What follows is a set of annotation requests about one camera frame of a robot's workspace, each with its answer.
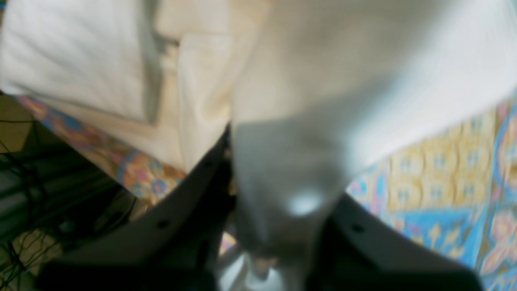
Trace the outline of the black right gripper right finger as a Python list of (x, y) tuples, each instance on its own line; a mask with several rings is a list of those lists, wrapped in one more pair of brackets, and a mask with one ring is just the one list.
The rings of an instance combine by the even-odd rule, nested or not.
[(309, 291), (482, 291), (468, 267), (412, 242), (345, 194), (325, 221)]

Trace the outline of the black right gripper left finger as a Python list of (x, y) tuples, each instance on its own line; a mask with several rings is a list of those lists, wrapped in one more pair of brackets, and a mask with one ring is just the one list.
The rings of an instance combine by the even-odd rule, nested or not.
[(235, 198), (226, 130), (196, 167), (138, 219), (44, 264), (40, 291), (218, 291), (216, 264)]

